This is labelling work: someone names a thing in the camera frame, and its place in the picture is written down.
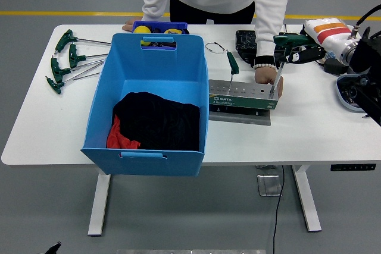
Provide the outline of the person's left hand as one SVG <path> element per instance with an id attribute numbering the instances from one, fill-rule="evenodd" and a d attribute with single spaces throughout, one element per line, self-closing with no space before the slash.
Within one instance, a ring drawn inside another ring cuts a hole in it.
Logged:
<path id="1" fill-rule="evenodd" d="M 255 70 L 255 82 L 258 84 L 274 84 L 277 79 L 277 71 L 271 67 L 260 67 Z M 283 93 L 283 77 L 277 82 L 278 97 Z"/>

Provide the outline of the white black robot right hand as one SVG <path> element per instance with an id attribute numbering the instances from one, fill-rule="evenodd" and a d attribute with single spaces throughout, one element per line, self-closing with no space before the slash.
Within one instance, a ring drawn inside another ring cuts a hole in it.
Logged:
<path id="1" fill-rule="evenodd" d="M 358 28 L 350 28 L 337 18 L 307 20 L 300 34 L 274 37 L 275 44 L 286 49 L 281 60 L 293 64 L 316 61 L 331 52 L 349 66 L 359 41 Z"/>

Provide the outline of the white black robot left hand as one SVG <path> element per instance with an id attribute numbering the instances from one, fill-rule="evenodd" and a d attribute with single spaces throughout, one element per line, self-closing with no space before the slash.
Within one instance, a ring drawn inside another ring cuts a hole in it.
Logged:
<path id="1" fill-rule="evenodd" d="M 57 254 L 57 251 L 61 247 L 61 245 L 62 245 L 61 242 L 56 242 L 48 250 L 46 250 L 44 253 L 41 253 L 41 254 Z"/>

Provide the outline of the person's right hand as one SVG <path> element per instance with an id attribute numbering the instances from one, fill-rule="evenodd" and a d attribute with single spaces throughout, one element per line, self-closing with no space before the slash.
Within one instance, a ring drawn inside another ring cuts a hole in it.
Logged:
<path id="1" fill-rule="evenodd" d="M 135 18 L 130 18 L 128 19 L 125 24 L 122 26 L 122 29 L 127 32 L 132 32 L 133 31 L 133 25 L 136 21 L 141 21 L 142 17 L 135 17 Z"/>

